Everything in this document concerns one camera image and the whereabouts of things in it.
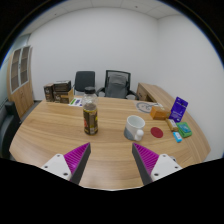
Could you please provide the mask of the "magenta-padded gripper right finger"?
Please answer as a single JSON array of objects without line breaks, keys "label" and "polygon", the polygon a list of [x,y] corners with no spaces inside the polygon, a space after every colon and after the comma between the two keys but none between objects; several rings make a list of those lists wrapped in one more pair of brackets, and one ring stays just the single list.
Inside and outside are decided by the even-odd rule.
[{"label": "magenta-padded gripper right finger", "polygon": [[135,158],[143,185],[148,185],[182,169],[167,154],[158,155],[137,143],[132,144],[132,154]]}]

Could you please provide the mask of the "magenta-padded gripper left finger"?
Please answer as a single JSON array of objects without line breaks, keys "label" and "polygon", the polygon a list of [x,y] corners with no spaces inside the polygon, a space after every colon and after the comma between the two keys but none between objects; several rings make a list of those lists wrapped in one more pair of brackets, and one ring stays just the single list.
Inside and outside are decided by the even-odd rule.
[{"label": "magenta-padded gripper left finger", "polygon": [[42,169],[65,180],[79,184],[90,153],[91,145],[86,143],[66,154],[54,155],[42,166]]}]

